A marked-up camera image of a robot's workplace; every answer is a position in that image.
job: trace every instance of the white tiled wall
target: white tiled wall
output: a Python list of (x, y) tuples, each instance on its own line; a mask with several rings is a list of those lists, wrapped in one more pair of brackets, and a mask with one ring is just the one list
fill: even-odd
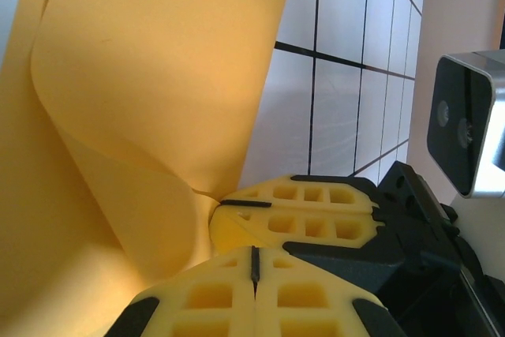
[[(0, 61), (17, 1), (0, 0)], [(273, 54), (241, 186), (286, 173), (377, 183), (406, 160), (422, 2), (287, 0), (277, 40), (295, 52)]]
[(354, 169), (361, 71), (316, 60), (312, 170), (314, 175), (348, 175)]
[(366, 0), (319, 0), (317, 51), (360, 62), (365, 3)]
[(394, 0), (368, 0), (363, 63), (387, 69)]
[(274, 51), (241, 178), (250, 185), (306, 173), (309, 162), (312, 59)]

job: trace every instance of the square cutout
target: square cutout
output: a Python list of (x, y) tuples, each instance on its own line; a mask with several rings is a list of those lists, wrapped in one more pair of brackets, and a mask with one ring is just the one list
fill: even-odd
[(278, 185), (274, 188), (273, 196), (276, 199), (295, 200), (297, 188), (293, 185)]
[(188, 296), (187, 309), (231, 308), (233, 289), (225, 283), (201, 283), (195, 285)]
[(322, 189), (305, 189), (304, 192), (305, 201), (323, 201), (323, 190)]
[(296, 224), (293, 216), (273, 215), (268, 220), (268, 229), (277, 233), (294, 233)]
[(305, 236), (307, 237), (326, 237), (327, 231), (323, 219), (306, 219)]
[(286, 308), (327, 308), (324, 288), (318, 283), (289, 283), (279, 287), (277, 306)]
[(347, 189), (330, 189), (330, 202), (352, 204), (354, 203), (354, 195)]
[(335, 233), (337, 238), (355, 240), (361, 236), (361, 224), (357, 221), (337, 220), (335, 221)]

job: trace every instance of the camera lens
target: camera lens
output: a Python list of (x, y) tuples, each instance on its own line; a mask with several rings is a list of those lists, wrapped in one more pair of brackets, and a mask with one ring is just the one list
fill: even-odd
[(464, 149), (468, 148), (473, 141), (472, 125), (465, 118), (462, 118), (458, 124), (458, 141)]
[(440, 102), (436, 113), (440, 126), (446, 126), (449, 122), (449, 106), (445, 100)]

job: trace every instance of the yellow foam sheet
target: yellow foam sheet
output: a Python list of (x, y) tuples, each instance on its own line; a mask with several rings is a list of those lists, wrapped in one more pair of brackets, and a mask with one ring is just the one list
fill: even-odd
[(218, 200), (238, 183), (284, 1), (50, 0), (37, 94), (83, 145)]
[(90, 335), (144, 281), (41, 107), (30, 55), (47, 0), (20, 0), (0, 72), (0, 335)]
[(260, 249), (255, 293), (251, 256), (235, 249), (137, 295), (159, 299), (142, 336), (368, 336), (353, 300), (376, 296), (279, 249)]

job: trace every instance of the yellow foam block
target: yellow foam block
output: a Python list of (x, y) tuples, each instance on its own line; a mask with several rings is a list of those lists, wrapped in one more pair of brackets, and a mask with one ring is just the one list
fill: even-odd
[(374, 205), (347, 184), (286, 176), (226, 196), (212, 216), (210, 234), (220, 253), (243, 245), (281, 249), (288, 241), (361, 248), (383, 225), (372, 218)]
[(0, 72), (0, 335), (66, 337), (110, 326), (146, 286), (32, 87), (47, 0), (19, 0)]
[(256, 293), (252, 248), (235, 249), (136, 296), (106, 336), (368, 335), (353, 300), (380, 305), (374, 295), (280, 250), (257, 253)]
[(283, 5), (50, 0), (32, 56), (37, 94), (90, 149), (219, 199), (238, 183)]

